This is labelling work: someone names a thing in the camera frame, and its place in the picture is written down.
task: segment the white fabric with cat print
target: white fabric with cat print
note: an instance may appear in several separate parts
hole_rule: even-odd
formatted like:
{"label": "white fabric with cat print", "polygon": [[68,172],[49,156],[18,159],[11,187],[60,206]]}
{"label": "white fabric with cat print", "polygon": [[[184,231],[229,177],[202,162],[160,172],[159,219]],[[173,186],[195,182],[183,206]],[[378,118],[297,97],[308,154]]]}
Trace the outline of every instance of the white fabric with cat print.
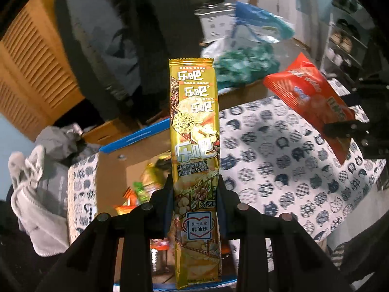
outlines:
{"label": "white fabric with cat print", "polygon": [[[339,95],[349,93],[337,80],[329,83]],[[352,109],[368,121],[360,106]],[[317,241],[367,196],[386,164],[363,160],[352,140],[341,166],[318,131],[277,97],[221,111],[220,136],[227,189],[261,213],[292,213]]]}

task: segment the heart logo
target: heart logo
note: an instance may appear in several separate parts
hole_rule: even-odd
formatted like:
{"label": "heart logo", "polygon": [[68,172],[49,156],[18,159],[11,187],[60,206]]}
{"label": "heart logo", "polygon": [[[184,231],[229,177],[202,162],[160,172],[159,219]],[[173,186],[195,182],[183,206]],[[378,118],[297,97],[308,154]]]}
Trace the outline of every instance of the heart logo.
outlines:
{"label": "heart logo", "polygon": [[[195,221],[199,221],[201,222],[203,219],[209,219],[209,216],[203,216],[201,218],[197,218],[197,217],[188,217],[186,218],[183,222],[182,222],[182,228],[184,229],[185,232],[187,232],[187,228],[186,228],[186,225],[187,223],[190,221],[190,220],[195,220]],[[201,237],[204,237],[205,235],[209,234],[211,231],[213,231],[213,229],[215,228],[215,225],[216,225],[216,222],[214,219],[212,219],[212,227],[210,230],[208,231],[201,231],[200,235],[199,234],[196,234],[194,232],[191,232],[189,231],[189,233],[193,236],[196,236],[197,238],[201,238]]]}

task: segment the snack bag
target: snack bag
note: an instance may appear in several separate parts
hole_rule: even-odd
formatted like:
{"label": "snack bag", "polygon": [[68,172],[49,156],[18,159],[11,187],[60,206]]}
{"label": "snack bag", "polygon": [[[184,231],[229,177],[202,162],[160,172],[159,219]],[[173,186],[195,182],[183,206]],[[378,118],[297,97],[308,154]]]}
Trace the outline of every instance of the snack bag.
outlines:
{"label": "snack bag", "polygon": [[324,135],[323,127],[328,123],[353,120],[355,114],[304,54],[301,53],[286,71],[267,76],[263,84],[318,130],[340,164],[345,162],[351,139],[329,138]]}
{"label": "snack bag", "polygon": [[213,59],[170,64],[170,139],[176,231],[176,285],[219,281],[216,218],[219,106]]}

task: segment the patterned cloth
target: patterned cloth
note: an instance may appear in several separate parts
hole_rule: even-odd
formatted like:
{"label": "patterned cloth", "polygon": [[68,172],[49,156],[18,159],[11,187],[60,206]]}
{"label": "patterned cloth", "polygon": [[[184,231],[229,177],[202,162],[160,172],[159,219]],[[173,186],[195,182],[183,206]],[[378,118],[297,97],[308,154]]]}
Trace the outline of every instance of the patterned cloth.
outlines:
{"label": "patterned cloth", "polygon": [[68,223],[71,243],[97,214],[96,170],[98,154],[81,160],[68,171]]}
{"label": "patterned cloth", "polygon": [[[349,93],[335,79],[329,83],[339,95]],[[353,110],[368,121],[360,106]],[[386,164],[363,160],[352,140],[341,166],[318,131],[277,97],[221,111],[220,135],[227,189],[261,213],[292,213],[316,241],[344,221]],[[233,245],[239,256],[239,242]]]}

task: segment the wooden drawer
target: wooden drawer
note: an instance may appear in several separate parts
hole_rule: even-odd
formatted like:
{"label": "wooden drawer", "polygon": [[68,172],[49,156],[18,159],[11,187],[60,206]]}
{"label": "wooden drawer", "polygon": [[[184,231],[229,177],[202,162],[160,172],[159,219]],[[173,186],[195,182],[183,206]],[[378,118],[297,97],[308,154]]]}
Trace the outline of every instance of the wooden drawer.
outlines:
{"label": "wooden drawer", "polygon": [[91,144],[107,145],[140,129],[137,122],[129,119],[125,123],[120,119],[105,122],[82,135],[82,138]]}

